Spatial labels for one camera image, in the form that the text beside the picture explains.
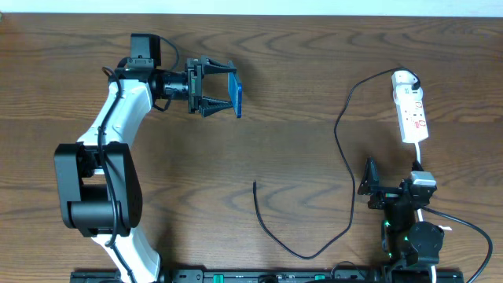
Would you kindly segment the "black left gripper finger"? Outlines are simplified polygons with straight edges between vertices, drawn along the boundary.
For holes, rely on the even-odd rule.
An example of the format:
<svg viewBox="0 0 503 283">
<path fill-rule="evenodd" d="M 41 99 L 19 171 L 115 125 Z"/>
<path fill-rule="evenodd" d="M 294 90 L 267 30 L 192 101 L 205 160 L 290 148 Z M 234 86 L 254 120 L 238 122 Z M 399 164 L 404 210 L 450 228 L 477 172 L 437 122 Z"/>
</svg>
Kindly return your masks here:
<svg viewBox="0 0 503 283">
<path fill-rule="evenodd" d="M 201 57 L 201 65 L 204 75 L 234 73 L 237 71 L 231 62 L 223 64 L 207 56 Z"/>
<path fill-rule="evenodd" d="M 231 101 L 219 100 L 212 97 L 202 97 L 200 102 L 200 114 L 203 117 L 208 117 L 216 112 L 232 107 L 233 104 Z"/>
</svg>

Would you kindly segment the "blue smartphone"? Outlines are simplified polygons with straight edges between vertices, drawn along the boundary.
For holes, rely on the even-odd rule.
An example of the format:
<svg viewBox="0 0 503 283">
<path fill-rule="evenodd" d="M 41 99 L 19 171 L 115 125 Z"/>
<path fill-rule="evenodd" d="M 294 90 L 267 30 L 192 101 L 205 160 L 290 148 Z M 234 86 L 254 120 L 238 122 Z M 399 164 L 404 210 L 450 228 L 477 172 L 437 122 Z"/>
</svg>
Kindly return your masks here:
<svg viewBox="0 0 503 283">
<path fill-rule="evenodd" d="M 228 74 L 228 93 L 235 116 L 239 119 L 242 116 L 243 85 L 236 72 Z"/>
</svg>

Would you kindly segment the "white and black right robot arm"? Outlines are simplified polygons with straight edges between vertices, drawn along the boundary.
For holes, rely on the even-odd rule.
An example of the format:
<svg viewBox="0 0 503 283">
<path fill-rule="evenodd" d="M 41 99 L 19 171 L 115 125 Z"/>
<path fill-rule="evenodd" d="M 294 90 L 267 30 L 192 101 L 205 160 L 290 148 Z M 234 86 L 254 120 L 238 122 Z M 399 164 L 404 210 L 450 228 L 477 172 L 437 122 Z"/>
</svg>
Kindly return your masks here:
<svg viewBox="0 0 503 283">
<path fill-rule="evenodd" d="M 369 196 L 368 208 L 384 212 L 381 225 L 382 249 L 390 261 L 381 268 L 383 282 L 437 282 L 436 265 L 443 246 L 444 231 L 426 222 L 419 210 L 430 204 L 437 190 L 432 173 L 418 161 L 398 186 L 382 186 L 376 162 L 368 158 L 358 188 Z"/>
</svg>

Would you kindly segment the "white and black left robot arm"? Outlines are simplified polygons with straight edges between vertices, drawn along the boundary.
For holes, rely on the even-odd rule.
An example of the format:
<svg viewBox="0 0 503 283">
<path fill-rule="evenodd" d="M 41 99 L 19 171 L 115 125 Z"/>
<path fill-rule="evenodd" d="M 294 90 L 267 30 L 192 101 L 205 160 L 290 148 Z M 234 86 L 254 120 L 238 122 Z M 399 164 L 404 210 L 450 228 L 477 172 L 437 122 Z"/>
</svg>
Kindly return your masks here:
<svg viewBox="0 0 503 283">
<path fill-rule="evenodd" d="M 137 55 L 116 70 L 104 67 L 108 98 L 77 142 L 54 153 L 61 216 L 66 227 L 91 238 L 111 257 L 114 275 L 84 274 L 101 282 L 169 282 L 161 255 L 140 225 L 142 192 L 130 149 L 142 120 L 164 99 L 187 101 L 203 117 L 231 108 L 242 113 L 243 87 L 232 62 L 189 59 L 183 72 Z"/>
</svg>

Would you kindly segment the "white power strip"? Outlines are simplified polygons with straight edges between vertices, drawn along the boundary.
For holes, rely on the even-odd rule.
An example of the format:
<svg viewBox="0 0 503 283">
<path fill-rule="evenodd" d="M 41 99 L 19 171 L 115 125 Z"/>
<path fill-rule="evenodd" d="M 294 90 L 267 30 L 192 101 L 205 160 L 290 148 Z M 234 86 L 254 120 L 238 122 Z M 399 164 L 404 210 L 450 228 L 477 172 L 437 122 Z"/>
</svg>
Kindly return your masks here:
<svg viewBox="0 0 503 283">
<path fill-rule="evenodd" d="M 422 142 L 429 134 L 420 81 L 406 70 L 396 71 L 391 80 L 402 141 L 408 144 Z"/>
</svg>

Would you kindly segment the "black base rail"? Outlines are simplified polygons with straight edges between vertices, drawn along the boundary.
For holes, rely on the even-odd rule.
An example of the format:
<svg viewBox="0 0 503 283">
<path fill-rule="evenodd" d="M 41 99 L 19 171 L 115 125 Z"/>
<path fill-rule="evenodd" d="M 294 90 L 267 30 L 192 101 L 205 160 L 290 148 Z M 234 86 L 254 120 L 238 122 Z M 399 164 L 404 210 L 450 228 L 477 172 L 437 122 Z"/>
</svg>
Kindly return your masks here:
<svg viewBox="0 0 503 283">
<path fill-rule="evenodd" d="M 70 274 L 69 282 L 125 282 L 121 281 L 119 271 L 76 271 Z M 392 281 L 385 281 L 378 270 L 361 270 L 343 266 L 333 272 L 267 270 L 267 271 L 228 271 L 228 270 L 171 270 L 161 271 L 158 281 L 166 283 L 299 283 L 299 282 L 431 282 L 428 272 L 395 271 Z M 464 282 L 463 274 L 455 270 L 437 270 L 436 282 Z"/>
</svg>

